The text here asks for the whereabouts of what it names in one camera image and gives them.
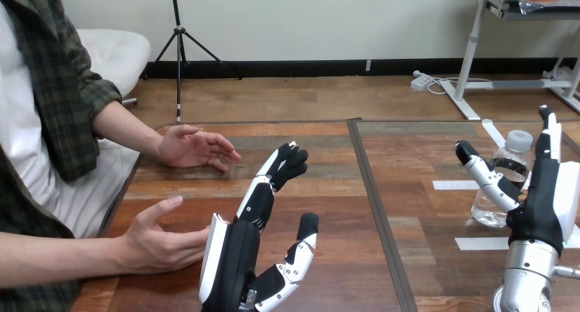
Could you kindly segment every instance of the robotic hand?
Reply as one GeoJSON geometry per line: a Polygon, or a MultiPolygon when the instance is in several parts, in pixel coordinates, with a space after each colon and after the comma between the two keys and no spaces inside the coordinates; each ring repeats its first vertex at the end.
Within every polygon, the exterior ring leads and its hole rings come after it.
{"type": "Polygon", "coordinates": [[[213,214],[202,264],[199,297],[205,312],[268,312],[290,296],[304,279],[314,258],[318,215],[300,219],[296,243],[285,263],[274,264],[256,277],[254,269],[274,204],[274,192],[306,172],[308,152],[295,142],[278,148],[250,184],[232,224],[213,214]]]}
{"type": "Polygon", "coordinates": [[[507,213],[512,232],[503,286],[494,294],[496,312],[550,311],[556,275],[580,280],[580,271],[556,266],[575,225],[580,198],[580,164],[560,163],[562,126],[547,107],[540,107],[544,130],[536,143],[527,198],[483,160],[467,141],[456,154],[486,195],[507,213]]]}

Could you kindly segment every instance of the white cushion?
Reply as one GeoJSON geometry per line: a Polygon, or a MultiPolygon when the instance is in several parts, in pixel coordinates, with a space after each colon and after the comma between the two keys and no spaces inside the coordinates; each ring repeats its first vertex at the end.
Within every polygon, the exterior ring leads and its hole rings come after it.
{"type": "Polygon", "coordinates": [[[112,81],[125,97],[137,84],[151,54],[143,35],[111,29],[78,29],[91,58],[91,71],[112,81]]]}

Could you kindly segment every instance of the wooden tabletop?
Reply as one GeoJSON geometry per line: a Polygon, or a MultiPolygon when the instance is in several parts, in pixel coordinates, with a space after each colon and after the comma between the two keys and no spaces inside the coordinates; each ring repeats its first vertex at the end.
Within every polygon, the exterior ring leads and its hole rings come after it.
{"type": "MultiPolygon", "coordinates": [[[[283,261],[303,213],[319,214],[319,236],[306,278],[276,310],[400,311],[345,122],[200,126],[226,136],[241,163],[220,174],[142,160],[106,236],[122,235],[140,211],[175,195],[184,203],[163,220],[167,231],[203,229],[214,212],[233,219],[259,167],[280,145],[296,141],[309,152],[308,172],[276,193],[256,272],[283,261]]],[[[201,262],[169,274],[90,281],[72,310],[199,311],[200,269],[201,262]]]]}
{"type": "MultiPolygon", "coordinates": [[[[494,125],[504,137],[522,129],[536,138],[542,130],[540,122],[494,125]]],[[[168,231],[200,230],[214,212],[232,219],[272,151],[296,141],[309,151],[308,172],[276,194],[256,271],[282,261],[303,213],[319,214],[320,232],[306,278],[277,311],[490,310],[491,297],[502,284],[507,250],[461,250],[457,238],[477,243],[481,238],[507,237],[509,229],[474,221],[475,190],[435,190],[433,184],[472,180],[455,156],[458,140],[469,140],[486,158],[497,149],[480,122],[200,126],[226,136],[242,162],[220,174],[210,168],[172,169],[142,160],[106,236],[122,235],[137,213],[178,194],[184,204],[163,220],[168,231]]],[[[563,128],[580,142],[580,122],[564,123],[563,128]]],[[[563,144],[562,161],[580,161],[572,147],[578,148],[563,144]]],[[[566,249],[559,262],[579,267],[579,261],[580,249],[566,249]]],[[[197,263],[169,274],[89,281],[73,311],[199,311],[200,267],[197,263]]],[[[578,293],[579,281],[557,279],[553,311],[577,311],[578,293]]]]}
{"type": "MultiPolygon", "coordinates": [[[[542,130],[539,122],[494,125],[505,138],[513,129],[535,138],[542,130]]],[[[498,146],[488,132],[480,122],[359,122],[358,130],[418,311],[489,312],[508,251],[460,250],[456,238],[506,237],[507,245],[510,230],[471,217],[475,190],[435,190],[433,184],[473,180],[454,144],[466,139],[490,159],[498,146]]],[[[579,123],[564,124],[564,131],[580,139],[579,123]]],[[[562,161],[580,156],[563,144],[562,161]]],[[[577,268],[579,261],[580,249],[566,249],[559,262],[577,268]]],[[[578,311],[579,293],[580,281],[558,278],[553,311],[578,311]]]]}

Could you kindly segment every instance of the black baseboard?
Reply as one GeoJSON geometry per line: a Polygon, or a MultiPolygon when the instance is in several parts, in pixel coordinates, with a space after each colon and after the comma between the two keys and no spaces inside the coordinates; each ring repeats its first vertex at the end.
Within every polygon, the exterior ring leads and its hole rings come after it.
{"type": "MultiPolygon", "coordinates": [[[[537,74],[551,70],[556,58],[475,59],[473,74],[537,74]]],[[[575,58],[564,59],[563,66],[573,67],[575,58]]],[[[372,60],[366,71],[366,60],[322,61],[232,61],[224,62],[242,77],[333,77],[333,76],[389,76],[411,75],[420,70],[430,75],[458,74],[463,59],[399,59],[372,60]]],[[[149,62],[142,78],[174,79],[177,77],[176,61],[149,62]]],[[[182,78],[209,79],[234,78],[222,64],[214,61],[193,61],[183,65],[182,78]]]]}

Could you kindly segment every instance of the bottle cap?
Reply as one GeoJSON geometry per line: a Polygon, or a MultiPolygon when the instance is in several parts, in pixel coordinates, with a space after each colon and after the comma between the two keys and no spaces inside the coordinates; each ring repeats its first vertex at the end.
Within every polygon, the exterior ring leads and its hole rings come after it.
{"type": "Polygon", "coordinates": [[[518,153],[526,153],[531,148],[533,137],[530,133],[513,130],[507,135],[505,147],[518,153]]]}

